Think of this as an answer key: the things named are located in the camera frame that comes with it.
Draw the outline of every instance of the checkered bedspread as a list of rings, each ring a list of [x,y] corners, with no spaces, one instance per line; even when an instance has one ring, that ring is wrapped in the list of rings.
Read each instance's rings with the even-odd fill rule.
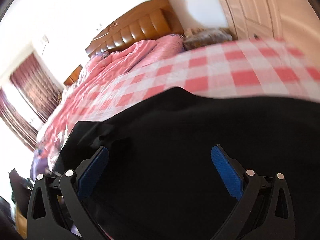
[[[46,130],[49,166],[57,158],[55,138],[66,126],[70,131],[78,121],[103,121],[174,86],[211,98],[273,95],[320,101],[320,72],[284,41],[207,46],[133,68],[108,84],[99,75],[82,93],[67,99],[68,112],[61,111]]]

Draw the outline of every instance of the padded leather headboard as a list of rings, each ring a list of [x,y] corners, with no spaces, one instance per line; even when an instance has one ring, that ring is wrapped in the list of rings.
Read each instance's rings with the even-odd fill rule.
[[[85,49],[87,55],[108,50],[124,50],[135,42],[156,40],[168,34],[183,34],[181,23],[168,0],[150,0],[112,22],[93,38]]]

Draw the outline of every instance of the curtain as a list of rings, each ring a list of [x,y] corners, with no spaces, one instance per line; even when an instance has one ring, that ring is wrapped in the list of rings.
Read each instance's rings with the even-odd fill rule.
[[[59,104],[61,91],[31,54],[10,76],[24,100],[46,122]]]
[[[2,88],[0,89],[0,117],[30,151],[35,150],[38,131],[10,104]]]

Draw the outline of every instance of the wooden furniture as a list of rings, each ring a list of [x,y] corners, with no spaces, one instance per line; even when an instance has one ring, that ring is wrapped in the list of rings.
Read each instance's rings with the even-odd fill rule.
[[[82,66],[79,65],[76,69],[71,73],[71,75],[64,82],[65,86],[71,86],[74,82],[76,82],[79,78],[80,72],[82,70]]]
[[[16,207],[15,212],[16,230],[23,239],[27,239],[27,219],[21,214],[21,211]]]
[[[135,42],[156,40],[172,33],[183,35],[183,28],[169,0],[150,0],[103,29],[85,51],[92,57],[99,52],[124,50]]]
[[[238,39],[283,37],[320,67],[320,20],[308,0],[220,0]]]

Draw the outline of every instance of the black cloth cover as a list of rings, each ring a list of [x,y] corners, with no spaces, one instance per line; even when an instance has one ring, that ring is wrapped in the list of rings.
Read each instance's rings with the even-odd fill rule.
[[[0,210],[0,236],[1,240],[23,240],[2,210]]]
[[[11,207],[8,201],[6,201],[3,197],[0,196],[0,210],[3,214],[8,218],[9,222],[14,225],[14,221],[11,217]]]
[[[26,186],[26,179],[20,177],[16,169],[9,173],[9,179],[16,205],[19,207],[21,214],[27,218],[31,190]]]
[[[320,235],[320,104],[275,97],[213,99],[172,88],[104,122],[78,122],[55,170],[104,145],[110,160],[84,203],[116,240],[209,240],[236,204],[214,165],[220,144],[245,169],[284,174],[296,239]]]

